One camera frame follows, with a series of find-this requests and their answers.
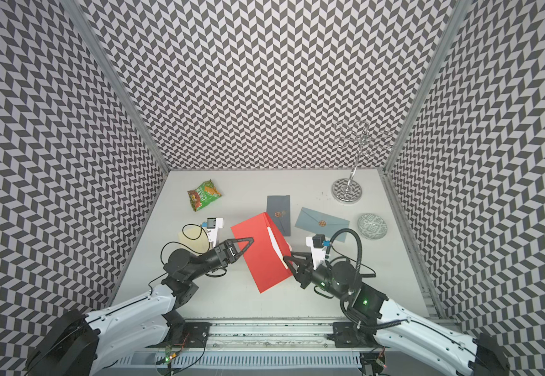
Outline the red envelope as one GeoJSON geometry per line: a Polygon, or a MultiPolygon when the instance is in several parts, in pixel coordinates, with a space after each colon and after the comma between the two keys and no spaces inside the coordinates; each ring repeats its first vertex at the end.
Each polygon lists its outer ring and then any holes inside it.
{"type": "Polygon", "coordinates": [[[244,258],[260,293],[292,276],[283,259],[291,255],[289,244],[267,213],[236,224],[231,230],[235,238],[254,241],[244,258]]]}

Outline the cream yellow envelope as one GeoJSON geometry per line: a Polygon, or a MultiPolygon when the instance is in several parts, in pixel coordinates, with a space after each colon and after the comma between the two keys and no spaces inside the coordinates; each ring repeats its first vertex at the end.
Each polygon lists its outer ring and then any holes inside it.
{"type": "Polygon", "coordinates": [[[203,254],[210,248],[208,235],[201,227],[186,227],[178,233],[178,242],[188,246],[193,252],[203,254]]]}

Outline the light blue envelope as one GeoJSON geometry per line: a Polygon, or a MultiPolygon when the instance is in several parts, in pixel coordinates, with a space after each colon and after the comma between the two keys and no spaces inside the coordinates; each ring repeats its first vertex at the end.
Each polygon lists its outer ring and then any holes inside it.
{"type": "Polygon", "coordinates": [[[331,216],[310,208],[302,208],[295,227],[314,234],[323,234],[328,240],[339,230],[349,228],[349,220],[331,216]]]}

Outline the dark grey envelope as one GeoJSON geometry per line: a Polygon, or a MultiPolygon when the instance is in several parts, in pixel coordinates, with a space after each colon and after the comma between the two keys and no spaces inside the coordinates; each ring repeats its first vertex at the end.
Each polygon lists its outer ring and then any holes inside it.
{"type": "Polygon", "coordinates": [[[289,195],[268,196],[266,212],[284,237],[291,236],[291,197],[289,195]]]}

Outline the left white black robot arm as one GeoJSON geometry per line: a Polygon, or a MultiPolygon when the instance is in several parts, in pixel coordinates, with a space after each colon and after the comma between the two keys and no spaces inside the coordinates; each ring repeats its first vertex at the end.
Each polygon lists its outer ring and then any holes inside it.
{"type": "Polygon", "coordinates": [[[174,250],[157,286],[146,293],[103,310],[70,310],[55,319],[30,352],[26,373],[94,375],[136,350],[161,343],[170,326],[183,322],[177,310],[197,292],[194,281],[235,263],[253,243],[253,238],[229,239],[200,255],[174,250]]]}

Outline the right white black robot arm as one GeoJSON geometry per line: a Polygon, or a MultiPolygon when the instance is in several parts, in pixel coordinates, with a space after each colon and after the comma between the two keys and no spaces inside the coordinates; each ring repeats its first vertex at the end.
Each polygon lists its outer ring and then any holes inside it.
{"type": "Polygon", "coordinates": [[[498,341],[451,330],[407,310],[385,293],[363,283],[349,262],[314,265],[311,255],[283,257],[302,288],[312,285],[336,298],[357,338],[400,351],[442,375],[509,375],[510,365],[498,341]]]}

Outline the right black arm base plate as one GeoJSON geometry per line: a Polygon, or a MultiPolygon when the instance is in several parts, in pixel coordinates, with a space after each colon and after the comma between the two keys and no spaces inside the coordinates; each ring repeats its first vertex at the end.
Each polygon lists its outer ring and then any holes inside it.
{"type": "Polygon", "coordinates": [[[359,332],[355,324],[351,322],[334,322],[332,333],[327,336],[327,339],[333,341],[335,347],[340,349],[379,347],[372,335],[359,332]]]}

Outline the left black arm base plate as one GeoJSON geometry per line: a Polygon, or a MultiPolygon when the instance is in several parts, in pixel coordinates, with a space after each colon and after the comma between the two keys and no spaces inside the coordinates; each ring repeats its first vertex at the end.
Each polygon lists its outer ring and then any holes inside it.
{"type": "Polygon", "coordinates": [[[173,324],[157,345],[165,347],[203,348],[208,344],[211,323],[205,321],[173,324]]]}

